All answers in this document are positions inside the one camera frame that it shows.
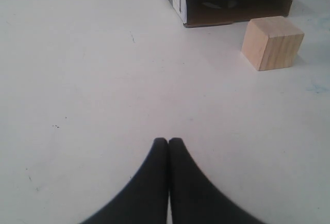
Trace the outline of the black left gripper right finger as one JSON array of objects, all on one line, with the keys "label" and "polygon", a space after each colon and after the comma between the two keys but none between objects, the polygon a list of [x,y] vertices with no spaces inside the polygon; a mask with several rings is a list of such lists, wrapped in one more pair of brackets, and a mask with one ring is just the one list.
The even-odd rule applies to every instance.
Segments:
[{"label": "black left gripper right finger", "polygon": [[181,138],[169,140],[169,163],[173,223],[262,223],[208,180]]}]

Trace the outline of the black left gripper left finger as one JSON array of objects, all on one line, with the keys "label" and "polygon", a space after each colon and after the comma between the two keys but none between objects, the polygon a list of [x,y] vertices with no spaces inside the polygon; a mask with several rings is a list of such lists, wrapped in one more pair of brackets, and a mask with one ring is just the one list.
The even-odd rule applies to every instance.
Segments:
[{"label": "black left gripper left finger", "polygon": [[127,185],[83,223],[166,223],[168,214],[168,142],[156,138]]}]

